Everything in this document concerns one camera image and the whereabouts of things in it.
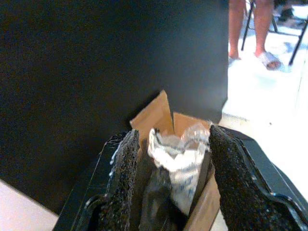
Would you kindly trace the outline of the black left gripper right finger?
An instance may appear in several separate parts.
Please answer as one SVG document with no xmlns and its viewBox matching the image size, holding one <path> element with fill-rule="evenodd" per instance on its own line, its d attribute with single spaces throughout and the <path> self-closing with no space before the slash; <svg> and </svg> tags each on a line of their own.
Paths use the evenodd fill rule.
<svg viewBox="0 0 308 231">
<path fill-rule="evenodd" d="M 218 125 L 209 137 L 220 210 L 230 231 L 306 231 L 308 203 L 251 137 Z"/>
</svg>

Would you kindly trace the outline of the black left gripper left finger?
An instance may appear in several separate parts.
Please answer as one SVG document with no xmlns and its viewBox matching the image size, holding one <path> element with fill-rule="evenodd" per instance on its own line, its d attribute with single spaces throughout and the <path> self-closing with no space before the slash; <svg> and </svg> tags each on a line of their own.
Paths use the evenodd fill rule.
<svg viewBox="0 0 308 231">
<path fill-rule="evenodd" d="M 112 136 L 73 187 L 55 231 L 128 231 L 139 132 Z"/>
</svg>

